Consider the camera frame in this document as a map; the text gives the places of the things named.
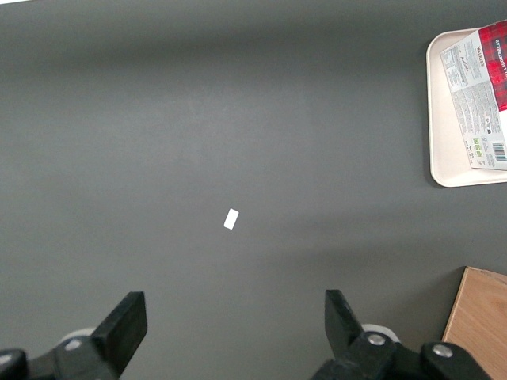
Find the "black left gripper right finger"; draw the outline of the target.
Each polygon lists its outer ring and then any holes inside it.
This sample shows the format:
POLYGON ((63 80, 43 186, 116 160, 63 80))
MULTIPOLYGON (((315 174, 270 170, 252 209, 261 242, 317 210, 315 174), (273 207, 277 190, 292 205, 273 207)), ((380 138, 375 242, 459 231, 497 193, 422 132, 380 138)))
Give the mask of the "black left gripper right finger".
POLYGON ((368 331, 339 290, 325 293, 325 331, 334 358, 313 379, 489 379, 459 345, 428 342, 412 351, 382 331, 368 331))

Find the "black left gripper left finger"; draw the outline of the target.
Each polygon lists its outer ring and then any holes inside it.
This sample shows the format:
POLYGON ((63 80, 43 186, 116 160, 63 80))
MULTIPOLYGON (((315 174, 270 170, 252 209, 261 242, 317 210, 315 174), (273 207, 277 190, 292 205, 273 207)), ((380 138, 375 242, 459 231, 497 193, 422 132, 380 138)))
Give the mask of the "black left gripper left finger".
POLYGON ((89 335, 68 337, 30 359, 1 350, 2 379, 119 379, 147 334, 145 294, 131 291, 89 335))

